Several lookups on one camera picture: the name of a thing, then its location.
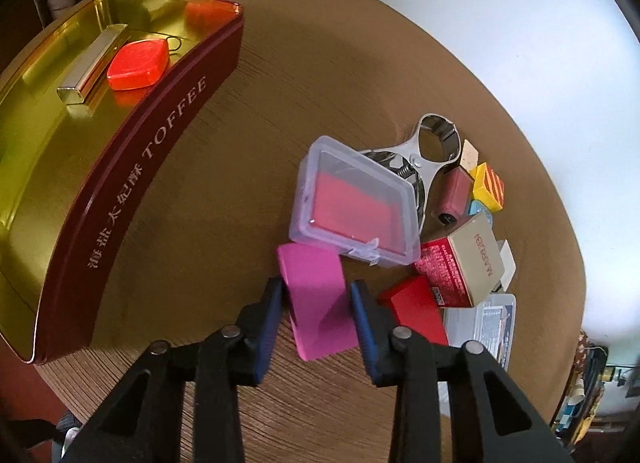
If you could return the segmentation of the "clear plastic card case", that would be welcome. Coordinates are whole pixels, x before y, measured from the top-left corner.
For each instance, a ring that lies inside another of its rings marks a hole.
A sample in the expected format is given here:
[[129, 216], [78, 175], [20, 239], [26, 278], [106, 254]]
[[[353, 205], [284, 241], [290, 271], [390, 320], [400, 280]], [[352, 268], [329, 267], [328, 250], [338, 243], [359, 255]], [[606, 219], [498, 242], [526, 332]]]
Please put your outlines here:
[[516, 298], [490, 294], [474, 308], [446, 308], [442, 314], [449, 345], [483, 344], [505, 370], [509, 366], [515, 330]]

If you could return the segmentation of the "red rectangular block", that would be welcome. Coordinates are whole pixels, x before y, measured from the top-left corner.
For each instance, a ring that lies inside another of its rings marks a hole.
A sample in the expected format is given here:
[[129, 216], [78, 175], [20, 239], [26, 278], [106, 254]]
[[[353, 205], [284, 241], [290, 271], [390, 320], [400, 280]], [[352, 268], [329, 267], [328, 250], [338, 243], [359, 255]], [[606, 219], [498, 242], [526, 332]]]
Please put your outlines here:
[[390, 309], [398, 325], [409, 327], [433, 344], [448, 346], [439, 307], [424, 275], [411, 275], [379, 293], [376, 301]]

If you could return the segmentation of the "white small box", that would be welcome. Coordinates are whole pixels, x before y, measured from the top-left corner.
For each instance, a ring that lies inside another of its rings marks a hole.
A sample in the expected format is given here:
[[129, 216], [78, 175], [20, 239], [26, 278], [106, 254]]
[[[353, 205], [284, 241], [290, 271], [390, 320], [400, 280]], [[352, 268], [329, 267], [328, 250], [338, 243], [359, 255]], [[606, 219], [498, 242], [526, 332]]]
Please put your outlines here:
[[516, 264], [509, 241], [499, 240], [497, 245], [504, 271], [500, 282], [494, 288], [494, 293], [506, 293], [515, 275]]

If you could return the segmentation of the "red beige cosmetic box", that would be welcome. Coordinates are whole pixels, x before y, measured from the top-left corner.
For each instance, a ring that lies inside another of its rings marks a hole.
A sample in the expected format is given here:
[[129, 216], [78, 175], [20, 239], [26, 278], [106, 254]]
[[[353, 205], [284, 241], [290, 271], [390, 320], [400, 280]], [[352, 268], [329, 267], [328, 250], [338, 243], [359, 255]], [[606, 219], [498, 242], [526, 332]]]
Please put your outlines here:
[[480, 305], [504, 273], [494, 232], [487, 224], [471, 221], [423, 243], [414, 267], [427, 279], [437, 305], [444, 308]]

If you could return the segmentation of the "pink rectangular block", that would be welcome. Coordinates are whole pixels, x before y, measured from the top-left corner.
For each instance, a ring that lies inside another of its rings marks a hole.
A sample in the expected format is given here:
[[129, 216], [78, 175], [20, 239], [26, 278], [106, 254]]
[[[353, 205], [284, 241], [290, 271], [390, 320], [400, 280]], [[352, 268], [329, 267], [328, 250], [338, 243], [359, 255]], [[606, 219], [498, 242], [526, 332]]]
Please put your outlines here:
[[340, 256], [298, 243], [279, 246], [277, 255], [299, 357], [314, 361], [356, 347]]

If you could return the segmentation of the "teal cartoon mint tin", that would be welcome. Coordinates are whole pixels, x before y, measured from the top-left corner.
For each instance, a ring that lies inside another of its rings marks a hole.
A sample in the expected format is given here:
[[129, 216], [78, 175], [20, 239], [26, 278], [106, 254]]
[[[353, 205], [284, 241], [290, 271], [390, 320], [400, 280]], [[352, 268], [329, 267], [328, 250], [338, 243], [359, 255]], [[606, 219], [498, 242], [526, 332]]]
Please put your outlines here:
[[472, 200], [468, 209], [468, 215], [475, 227], [491, 229], [494, 227], [494, 215], [489, 208], [478, 200]]

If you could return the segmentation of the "pink lip gloss tube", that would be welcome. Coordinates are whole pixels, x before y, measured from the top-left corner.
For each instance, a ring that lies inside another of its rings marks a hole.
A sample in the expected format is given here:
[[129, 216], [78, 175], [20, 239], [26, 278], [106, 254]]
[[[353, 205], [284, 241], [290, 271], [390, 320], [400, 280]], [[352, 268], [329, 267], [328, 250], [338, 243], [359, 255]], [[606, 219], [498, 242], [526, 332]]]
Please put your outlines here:
[[474, 183], [472, 171], [477, 168], [479, 158], [480, 153], [475, 146], [464, 139], [459, 162], [442, 177], [432, 212], [441, 223], [454, 224], [468, 212]]

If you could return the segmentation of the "yellow red striped cube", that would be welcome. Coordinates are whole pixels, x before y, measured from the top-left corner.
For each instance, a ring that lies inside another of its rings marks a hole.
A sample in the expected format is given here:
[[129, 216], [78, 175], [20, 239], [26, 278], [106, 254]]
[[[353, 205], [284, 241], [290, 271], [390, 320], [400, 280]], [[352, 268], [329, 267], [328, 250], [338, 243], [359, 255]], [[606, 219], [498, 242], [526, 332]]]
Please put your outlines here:
[[500, 212], [504, 206], [504, 182], [487, 164], [481, 163], [472, 171], [474, 200], [487, 207], [489, 212]]

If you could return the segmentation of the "clear plastic case pink insert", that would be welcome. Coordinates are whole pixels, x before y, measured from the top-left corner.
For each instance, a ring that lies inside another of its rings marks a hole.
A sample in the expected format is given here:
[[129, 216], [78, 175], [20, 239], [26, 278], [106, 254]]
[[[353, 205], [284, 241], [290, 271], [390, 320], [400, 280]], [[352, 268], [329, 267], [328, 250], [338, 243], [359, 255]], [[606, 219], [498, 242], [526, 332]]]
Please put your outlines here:
[[322, 136], [300, 162], [288, 237], [371, 266], [409, 266], [420, 257], [413, 187]]

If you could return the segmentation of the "silver metal clamp tool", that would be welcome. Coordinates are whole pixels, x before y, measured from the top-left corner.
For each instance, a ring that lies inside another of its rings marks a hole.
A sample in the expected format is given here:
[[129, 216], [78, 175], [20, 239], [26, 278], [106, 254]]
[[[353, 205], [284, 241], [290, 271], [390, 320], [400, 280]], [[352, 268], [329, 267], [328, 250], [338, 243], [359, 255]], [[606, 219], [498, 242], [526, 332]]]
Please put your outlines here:
[[362, 154], [390, 170], [412, 186], [419, 228], [423, 229], [428, 194], [439, 171], [454, 166], [460, 158], [462, 141], [456, 125], [445, 116], [427, 113], [404, 142]]

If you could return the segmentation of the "red gold toffee tin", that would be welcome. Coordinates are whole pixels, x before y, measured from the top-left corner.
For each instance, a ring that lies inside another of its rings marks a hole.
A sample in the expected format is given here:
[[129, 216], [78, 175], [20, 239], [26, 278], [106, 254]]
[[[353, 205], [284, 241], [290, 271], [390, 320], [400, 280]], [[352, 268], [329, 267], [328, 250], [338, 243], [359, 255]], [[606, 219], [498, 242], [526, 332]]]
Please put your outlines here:
[[[73, 62], [118, 23], [128, 25], [126, 44], [167, 41], [163, 76], [115, 91], [106, 68], [84, 104], [64, 104], [56, 88]], [[132, 217], [238, 65], [243, 26], [242, 7], [228, 0], [89, 0], [3, 83], [1, 336], [22, 361], [43, 365], [90, 344]]]

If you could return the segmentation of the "gold metal bar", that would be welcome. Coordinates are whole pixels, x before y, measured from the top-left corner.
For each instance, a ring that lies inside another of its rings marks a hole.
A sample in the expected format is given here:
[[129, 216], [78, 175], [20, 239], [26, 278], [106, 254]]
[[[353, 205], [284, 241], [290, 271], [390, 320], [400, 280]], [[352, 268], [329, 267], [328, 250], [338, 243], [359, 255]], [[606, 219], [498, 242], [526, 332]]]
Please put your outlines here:
[[128, 40], [127, 24], [111, 24], [73, 62], [72, 68], [56, 88], [64, 104], [84, 104], [100, 76], [117, 51]]

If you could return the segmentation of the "red rounded plastic case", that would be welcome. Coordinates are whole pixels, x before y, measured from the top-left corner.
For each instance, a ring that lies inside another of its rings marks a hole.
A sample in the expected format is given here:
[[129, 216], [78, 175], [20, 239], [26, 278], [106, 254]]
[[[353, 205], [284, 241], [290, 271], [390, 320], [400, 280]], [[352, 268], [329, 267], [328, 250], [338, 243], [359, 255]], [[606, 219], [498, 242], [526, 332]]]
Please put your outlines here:
[[169, 47], [165, 39], [131, 41], [111, 60], [107, 82], [115, 91], [148, 88], [160, 80], [168, 64]]

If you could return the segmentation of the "brown table cloth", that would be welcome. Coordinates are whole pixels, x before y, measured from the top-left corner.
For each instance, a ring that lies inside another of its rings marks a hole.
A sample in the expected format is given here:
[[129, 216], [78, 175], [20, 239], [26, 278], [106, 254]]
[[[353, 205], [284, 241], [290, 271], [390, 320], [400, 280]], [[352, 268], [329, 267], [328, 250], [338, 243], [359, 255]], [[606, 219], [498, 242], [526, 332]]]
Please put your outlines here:
[[551, 420], [574, 358], [586, 282], [558, 192], [504, 108], [450, 52], [377, 0], [232, 0], [240, 62], [172, 148], [131, 221], [88, 349], [41, 365], [88, 419], [155, 339], [231, 322], [278, 273], [298, 165], [330, 136], [356, 149], [451, 119], [506, 184], [495, 232], [516, 260], [509, 373]]

